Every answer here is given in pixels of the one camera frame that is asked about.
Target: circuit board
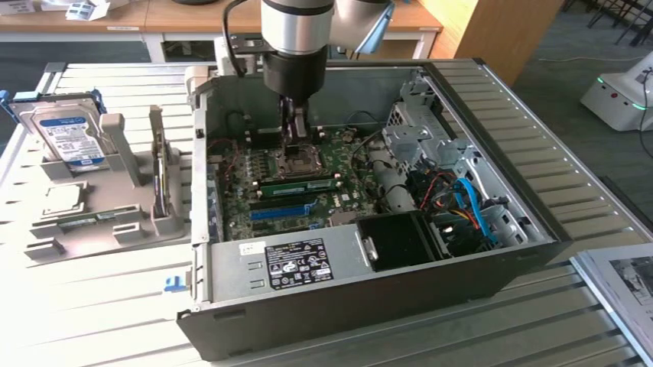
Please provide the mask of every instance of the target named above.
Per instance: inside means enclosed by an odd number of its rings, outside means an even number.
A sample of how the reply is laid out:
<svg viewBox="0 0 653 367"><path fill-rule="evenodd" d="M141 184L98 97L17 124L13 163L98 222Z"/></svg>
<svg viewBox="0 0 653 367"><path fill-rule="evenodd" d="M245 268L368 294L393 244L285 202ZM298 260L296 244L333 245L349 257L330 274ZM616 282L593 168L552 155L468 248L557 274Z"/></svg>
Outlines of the circuit board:
<svg viewBox="0 0 653 367"><path fill-rule="evenodd" d="M310 207L308 215L262 220L253 220L252 204L265 202L258 185L262 183L262 175L277 174L274 159L280 150L248 148L244 144L238 145L238 150L229 148L220 159L225 239L233 241L318 229L340 224L340 220L330 220L332 217L353 218L376 214L374 201L366 196L365 189L376 185L374 175L365 173L362 179L356 179L350 165L352 154L360 144L361 139L354 138L349 130L326 132L322 143L316 147L322 169L337 173L338 187L328 192L293 195L296 200L304 200Z"/></svg>

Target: white box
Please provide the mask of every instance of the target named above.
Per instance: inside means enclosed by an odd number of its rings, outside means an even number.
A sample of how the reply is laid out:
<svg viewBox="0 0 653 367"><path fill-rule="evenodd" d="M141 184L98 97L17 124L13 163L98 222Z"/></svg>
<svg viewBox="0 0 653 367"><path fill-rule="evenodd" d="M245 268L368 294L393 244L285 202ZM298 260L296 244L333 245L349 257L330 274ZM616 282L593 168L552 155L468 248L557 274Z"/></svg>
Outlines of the white box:
<svg viewBox="0 0 653 367"><path fill-rule="evenodd" d="M33 0L0 0L0 15L34 13Z"/></svg>

